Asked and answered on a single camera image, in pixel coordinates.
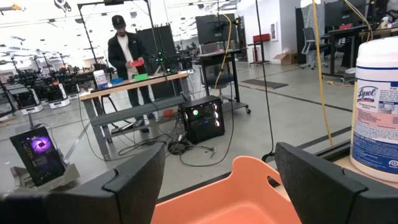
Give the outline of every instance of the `orange bin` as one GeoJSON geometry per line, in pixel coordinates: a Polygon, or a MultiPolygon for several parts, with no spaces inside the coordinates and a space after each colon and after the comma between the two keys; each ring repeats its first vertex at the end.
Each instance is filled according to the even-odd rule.
{"type": "Polygon", "coordinates": [[[279,173],[239,156],[229,177],[156,205],[152,224],[299,224],[292,202],[269,185],[279,173]]]}

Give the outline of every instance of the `floor mat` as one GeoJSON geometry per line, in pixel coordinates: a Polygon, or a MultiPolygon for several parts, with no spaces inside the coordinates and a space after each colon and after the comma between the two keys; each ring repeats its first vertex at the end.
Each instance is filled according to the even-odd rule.
{"type": "MultiPolygon", "coordinates": [[[[257,79],[251,79],[251,80],[245,80],[241,81],[239,83],[242,86],[250,87],[250,88],[255,88],[259,90],[265,90],[264,86],[264,81],[262,80],[257,80],[257,79]]],[[[276,83],[276,82],[267,82],[267,90],[276,90],[278,88],[282,88],[288,86],[286,83],[276,83]]]]}

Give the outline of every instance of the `white lid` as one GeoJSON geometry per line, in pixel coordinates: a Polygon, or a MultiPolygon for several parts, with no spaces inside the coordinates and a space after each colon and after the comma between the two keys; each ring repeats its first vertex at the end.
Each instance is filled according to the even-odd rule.
{"type": "Polygon", "coordinates": [[[93,72],[93,74],[94,75],[103,75],[105,73],[104,73],[104,70],[98,70],[98,71],[93,72]]]}
{"type": "Polygon", "coordinates": [[[398,67],[398,37],[361,44],[356,64],[362,67],[398,67]]]}

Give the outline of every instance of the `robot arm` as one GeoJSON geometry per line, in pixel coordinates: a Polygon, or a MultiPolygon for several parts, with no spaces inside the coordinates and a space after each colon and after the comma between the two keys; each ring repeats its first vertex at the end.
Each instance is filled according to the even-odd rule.
{"type": "Polygon", "coordinates": [[[0,12],[2,15],[4,15],[2,12],[3,11],[15,11],[15,10],[25,10],[24,8],[18,6],[17,4],[13,4],[12,6],[9,7],[0,7],[0,12]]]}

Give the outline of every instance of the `lysol wipes container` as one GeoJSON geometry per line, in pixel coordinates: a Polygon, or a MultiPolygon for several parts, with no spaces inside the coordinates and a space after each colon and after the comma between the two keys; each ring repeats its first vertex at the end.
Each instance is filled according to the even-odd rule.
{"type": "Polygon", "coordinates": [[[108,87],[108,81],[103,70],[98,70],[94,72],[95,82],[100,90],[108,87]]]}
{"type": "Polygon", "coordinates": [[[398,37],[361,44],[355,77],[351,162],[398,182],[398,37]]]}

